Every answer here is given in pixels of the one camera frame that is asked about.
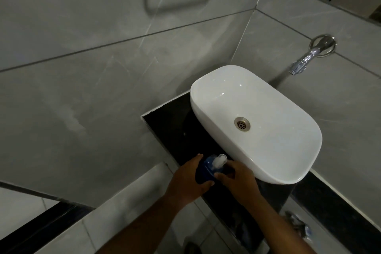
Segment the chrome wall faucet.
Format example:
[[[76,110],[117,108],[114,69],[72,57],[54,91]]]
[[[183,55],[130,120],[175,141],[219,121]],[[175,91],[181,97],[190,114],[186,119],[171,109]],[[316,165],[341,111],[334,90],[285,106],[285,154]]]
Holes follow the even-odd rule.
[[[293,62],[288,70],[291,75],[302,73],[314,58],[329,56],[335,51],[336,40],[330,34],[322,34],[313,38],[306,54]]]

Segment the white ceramic wash basin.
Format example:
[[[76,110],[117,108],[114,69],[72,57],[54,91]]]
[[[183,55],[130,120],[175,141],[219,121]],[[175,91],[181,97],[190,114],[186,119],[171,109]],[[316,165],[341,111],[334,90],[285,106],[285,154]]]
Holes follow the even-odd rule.
[[[298,183],[321,149],[317,122],[240,66],[226,65],[197,79],[190,88],[190,102],[198,121],[218,145],[264,182]],[[246,118],[250,130],[238,130],[236,117]]]

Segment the chrome angle valve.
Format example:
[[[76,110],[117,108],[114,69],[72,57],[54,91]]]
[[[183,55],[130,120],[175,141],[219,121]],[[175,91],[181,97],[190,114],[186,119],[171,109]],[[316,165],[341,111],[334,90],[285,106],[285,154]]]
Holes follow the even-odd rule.
[[[296,214],[291,211],[285,211],[285,219],[304,240],[312,242],[311,228],[303,222]]]

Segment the person's left forearm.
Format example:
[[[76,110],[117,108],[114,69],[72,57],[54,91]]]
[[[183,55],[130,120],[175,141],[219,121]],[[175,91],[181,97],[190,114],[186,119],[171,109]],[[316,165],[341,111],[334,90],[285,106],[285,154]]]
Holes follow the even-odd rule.
[[[164,195],[96,254],[154,254],[182,208],[172,197]]]

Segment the metal basin drain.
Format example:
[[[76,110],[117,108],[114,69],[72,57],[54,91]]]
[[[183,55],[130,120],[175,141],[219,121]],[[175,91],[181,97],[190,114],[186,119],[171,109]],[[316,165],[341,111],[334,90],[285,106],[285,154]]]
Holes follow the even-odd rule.
[[[243,132],[249,131],[251,127],[250,122],[244,117],[236,117],[234,120],[234,125],[238,130]]]

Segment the person's right hand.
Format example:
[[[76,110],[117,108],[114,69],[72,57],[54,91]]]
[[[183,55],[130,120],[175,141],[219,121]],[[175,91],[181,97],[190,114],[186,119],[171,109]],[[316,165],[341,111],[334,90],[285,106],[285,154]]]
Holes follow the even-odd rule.
[[[228,160],[227,165],[234,170],[235,181],[223,185],[242,206],[249,208],[261,197],[254,173],[239,161]]]

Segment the person's left hand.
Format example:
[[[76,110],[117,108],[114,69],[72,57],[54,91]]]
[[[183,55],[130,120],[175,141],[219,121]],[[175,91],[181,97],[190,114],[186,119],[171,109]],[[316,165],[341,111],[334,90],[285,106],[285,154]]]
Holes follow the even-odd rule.
[[[164,199],[176,212],[205,194],[197,193],[195,180],[196,169],[202,158],[203,155],[198,154],[179,167],[167,187]]]

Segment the blue spray bottle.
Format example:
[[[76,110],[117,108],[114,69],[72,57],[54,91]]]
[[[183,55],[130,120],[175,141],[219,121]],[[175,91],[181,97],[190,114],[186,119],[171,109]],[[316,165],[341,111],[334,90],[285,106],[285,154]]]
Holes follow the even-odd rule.
[[[212,154],[207,158],[202,158],[195,173],[197,184],[201,185],[207,181],[213,181],[215,184],[218,184],[219,181],[215,178],[215,173],[228,175],[232,172],[231,168],[227,165],[227,161],[228,157],[224,154]]]

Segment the person's right forearm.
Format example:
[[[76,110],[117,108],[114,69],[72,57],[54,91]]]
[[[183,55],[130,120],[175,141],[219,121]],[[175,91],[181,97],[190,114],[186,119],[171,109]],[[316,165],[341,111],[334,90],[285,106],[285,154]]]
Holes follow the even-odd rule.
[[[262,231],[272,254],[317,254],[262,197],[245,202]]]

